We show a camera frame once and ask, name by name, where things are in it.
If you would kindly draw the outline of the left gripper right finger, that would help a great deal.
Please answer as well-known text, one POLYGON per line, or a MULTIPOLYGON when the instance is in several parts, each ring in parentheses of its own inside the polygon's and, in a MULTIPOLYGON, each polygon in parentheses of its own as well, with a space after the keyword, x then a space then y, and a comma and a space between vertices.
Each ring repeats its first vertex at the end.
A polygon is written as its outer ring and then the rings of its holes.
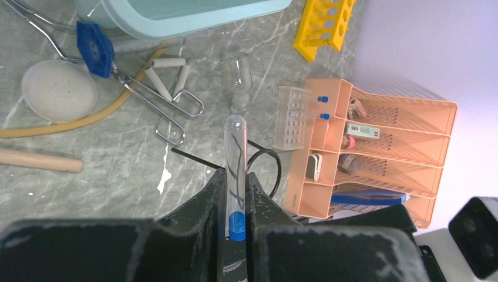
POLYGON ((301 224, 247 176, 249 281, 428 281, 403 205, 301 224))

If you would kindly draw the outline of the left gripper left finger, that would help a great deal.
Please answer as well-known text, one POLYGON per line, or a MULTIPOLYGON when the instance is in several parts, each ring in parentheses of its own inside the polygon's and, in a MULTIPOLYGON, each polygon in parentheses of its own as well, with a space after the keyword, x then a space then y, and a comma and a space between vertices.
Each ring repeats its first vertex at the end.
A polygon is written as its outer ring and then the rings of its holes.
POLYGON ((2 281, 221 281, 226 174, 161 219, 24 219, 1 231, 2 281))

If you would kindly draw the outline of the yellow test tube rack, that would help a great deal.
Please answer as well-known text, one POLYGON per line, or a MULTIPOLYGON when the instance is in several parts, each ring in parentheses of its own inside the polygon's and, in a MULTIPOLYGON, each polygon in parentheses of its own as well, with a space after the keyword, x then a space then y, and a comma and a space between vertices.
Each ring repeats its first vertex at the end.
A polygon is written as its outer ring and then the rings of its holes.
POLYGON ((292 46, 307 61, 315 60, 318 48, 339 52, 345 42, 355 0, 306 1, 292 46))

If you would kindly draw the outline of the white stapler in organizer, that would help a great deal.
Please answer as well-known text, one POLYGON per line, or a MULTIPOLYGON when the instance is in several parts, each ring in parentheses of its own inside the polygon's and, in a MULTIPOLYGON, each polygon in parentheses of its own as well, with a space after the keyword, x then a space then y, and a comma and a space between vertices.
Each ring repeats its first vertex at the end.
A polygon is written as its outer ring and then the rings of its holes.
POLYGON ((313 181, 318 181, 321 174, 322 154, 312 153, 308 156, 305 178, 313 181))

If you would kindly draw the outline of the blue binder folder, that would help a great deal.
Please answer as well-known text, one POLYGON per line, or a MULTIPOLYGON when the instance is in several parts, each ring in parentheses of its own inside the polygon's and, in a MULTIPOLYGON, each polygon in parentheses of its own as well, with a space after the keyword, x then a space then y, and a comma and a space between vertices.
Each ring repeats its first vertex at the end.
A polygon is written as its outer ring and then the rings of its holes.
POLYGON ((332 204, 355 204, 362 206, 393 206, 410 199, 408 194, 336 194, 332 204))

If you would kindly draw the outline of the orange mesh file organizer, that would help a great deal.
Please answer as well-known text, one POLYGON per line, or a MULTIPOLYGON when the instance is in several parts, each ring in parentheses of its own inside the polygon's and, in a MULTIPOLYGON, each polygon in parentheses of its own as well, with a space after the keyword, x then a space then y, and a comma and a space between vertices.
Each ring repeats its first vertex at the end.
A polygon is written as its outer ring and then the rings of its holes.
POLYGON ((313 113, 329 120, 307 120, 304 148, 294 152, 283 206, 291 213, 326 219, 350 209, 367 207, 332 204, 338 192, 367 187, 410 195, 405 203, 415 226, 429 227, 457 104, 446 100, 378 95, 345 79, 308 78, 313 113), (305 178, 308 156, 322 154, 318 181, 305 178))

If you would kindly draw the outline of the clear acrylic tube rack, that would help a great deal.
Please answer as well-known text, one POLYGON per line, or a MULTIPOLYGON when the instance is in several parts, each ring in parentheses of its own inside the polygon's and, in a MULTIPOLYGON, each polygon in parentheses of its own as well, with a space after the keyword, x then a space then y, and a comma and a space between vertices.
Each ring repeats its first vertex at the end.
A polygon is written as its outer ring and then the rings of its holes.
POLYGON ((280 86, 273 148, 283 151, 304 148, 311 91, 295 86, 280 86))

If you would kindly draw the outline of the white chalk stick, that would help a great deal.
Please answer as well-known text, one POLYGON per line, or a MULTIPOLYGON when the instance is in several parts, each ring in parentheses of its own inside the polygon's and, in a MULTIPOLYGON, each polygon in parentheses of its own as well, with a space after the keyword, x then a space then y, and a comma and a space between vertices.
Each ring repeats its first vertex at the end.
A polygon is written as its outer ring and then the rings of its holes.
POLYGON ((149 80, 151 81, 151 83, 154 85, 154 87, 156 88, 158 93, 162 97, 164 97, 166 100, 168 100, 169 102, 172 102, 173 98, 172 98, 170 92, 167 90, 167 88, 165 87, 165 85, 163 84, 161 79, 159 78, 159 76, 156 73, 156 71, 154 70, 154 68, 149 67, 144 72, 147 75, 147 77, 149 78, 149 80))
POLYGON ((173 100, 177 100, 180 98, 180 92, 184 89, 184 86, 186 84, 186 80, 188 78, 188 75, 190 73, 190 68, 191 66, 188 64, 185 64, 181 67, 180 73, 177 78, 177 82, 174 88, 174 95, 173 95, 173 100))
POLYGON ((150 60, 150 66, 152 68, 169 68, 184 66, 186 60, 184 58, 156 58, 150 60))

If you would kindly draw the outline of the clear glass jar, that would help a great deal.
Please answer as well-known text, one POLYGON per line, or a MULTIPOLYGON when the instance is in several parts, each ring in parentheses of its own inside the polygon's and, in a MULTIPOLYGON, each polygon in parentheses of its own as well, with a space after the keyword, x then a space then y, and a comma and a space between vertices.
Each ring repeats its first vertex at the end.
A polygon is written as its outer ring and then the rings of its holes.
POLYGON ((245 116, 253 86, 249 55, 246 52, 227 53, 222 58, 224 91, 233 114, 245 116))

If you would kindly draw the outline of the wooden dowel rod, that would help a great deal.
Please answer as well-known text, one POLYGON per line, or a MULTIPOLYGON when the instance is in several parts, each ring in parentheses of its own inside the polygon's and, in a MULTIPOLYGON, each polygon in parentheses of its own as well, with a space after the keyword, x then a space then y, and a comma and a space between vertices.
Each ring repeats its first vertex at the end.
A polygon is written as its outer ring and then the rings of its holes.
POLYGON ((83 169, 82 160, 12 149, 1 149, 1 164, 71 173, 83 169))

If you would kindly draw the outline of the white round watch glass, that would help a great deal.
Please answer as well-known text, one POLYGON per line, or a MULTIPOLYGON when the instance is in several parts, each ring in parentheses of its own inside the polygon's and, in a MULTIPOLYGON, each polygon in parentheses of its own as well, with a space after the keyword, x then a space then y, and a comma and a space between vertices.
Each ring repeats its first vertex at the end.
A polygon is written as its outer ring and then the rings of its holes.
POLYGON ((86 117, 97 102, 97 87, 89 71, 56 59, 28 68, 21 80, 21 92, 34 113, 56 124, 86 117))

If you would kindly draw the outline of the graduated cylinder blue base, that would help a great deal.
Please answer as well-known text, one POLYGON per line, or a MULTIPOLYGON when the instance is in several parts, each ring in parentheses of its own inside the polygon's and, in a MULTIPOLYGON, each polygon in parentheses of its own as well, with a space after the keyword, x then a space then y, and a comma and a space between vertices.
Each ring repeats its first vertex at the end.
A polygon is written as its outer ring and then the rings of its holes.
POLYGON ((89 72, 101 78, 109 78, 116 55, 140 53, 186 43, 185 37, 162 41, 141 41, 131 37, 107 37, 96 23, 76 23, 76 46, 89 72))

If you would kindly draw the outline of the mint green plastic bin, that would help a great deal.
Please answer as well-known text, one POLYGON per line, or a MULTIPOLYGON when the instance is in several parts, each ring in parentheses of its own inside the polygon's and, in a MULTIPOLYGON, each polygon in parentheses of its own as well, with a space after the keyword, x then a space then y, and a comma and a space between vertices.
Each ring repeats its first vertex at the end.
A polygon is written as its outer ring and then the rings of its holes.
POLYGON ((290 1, 75 1, 79 16, 119 28, 142 41, 160 41, 243 19, 273 14, 290 1))

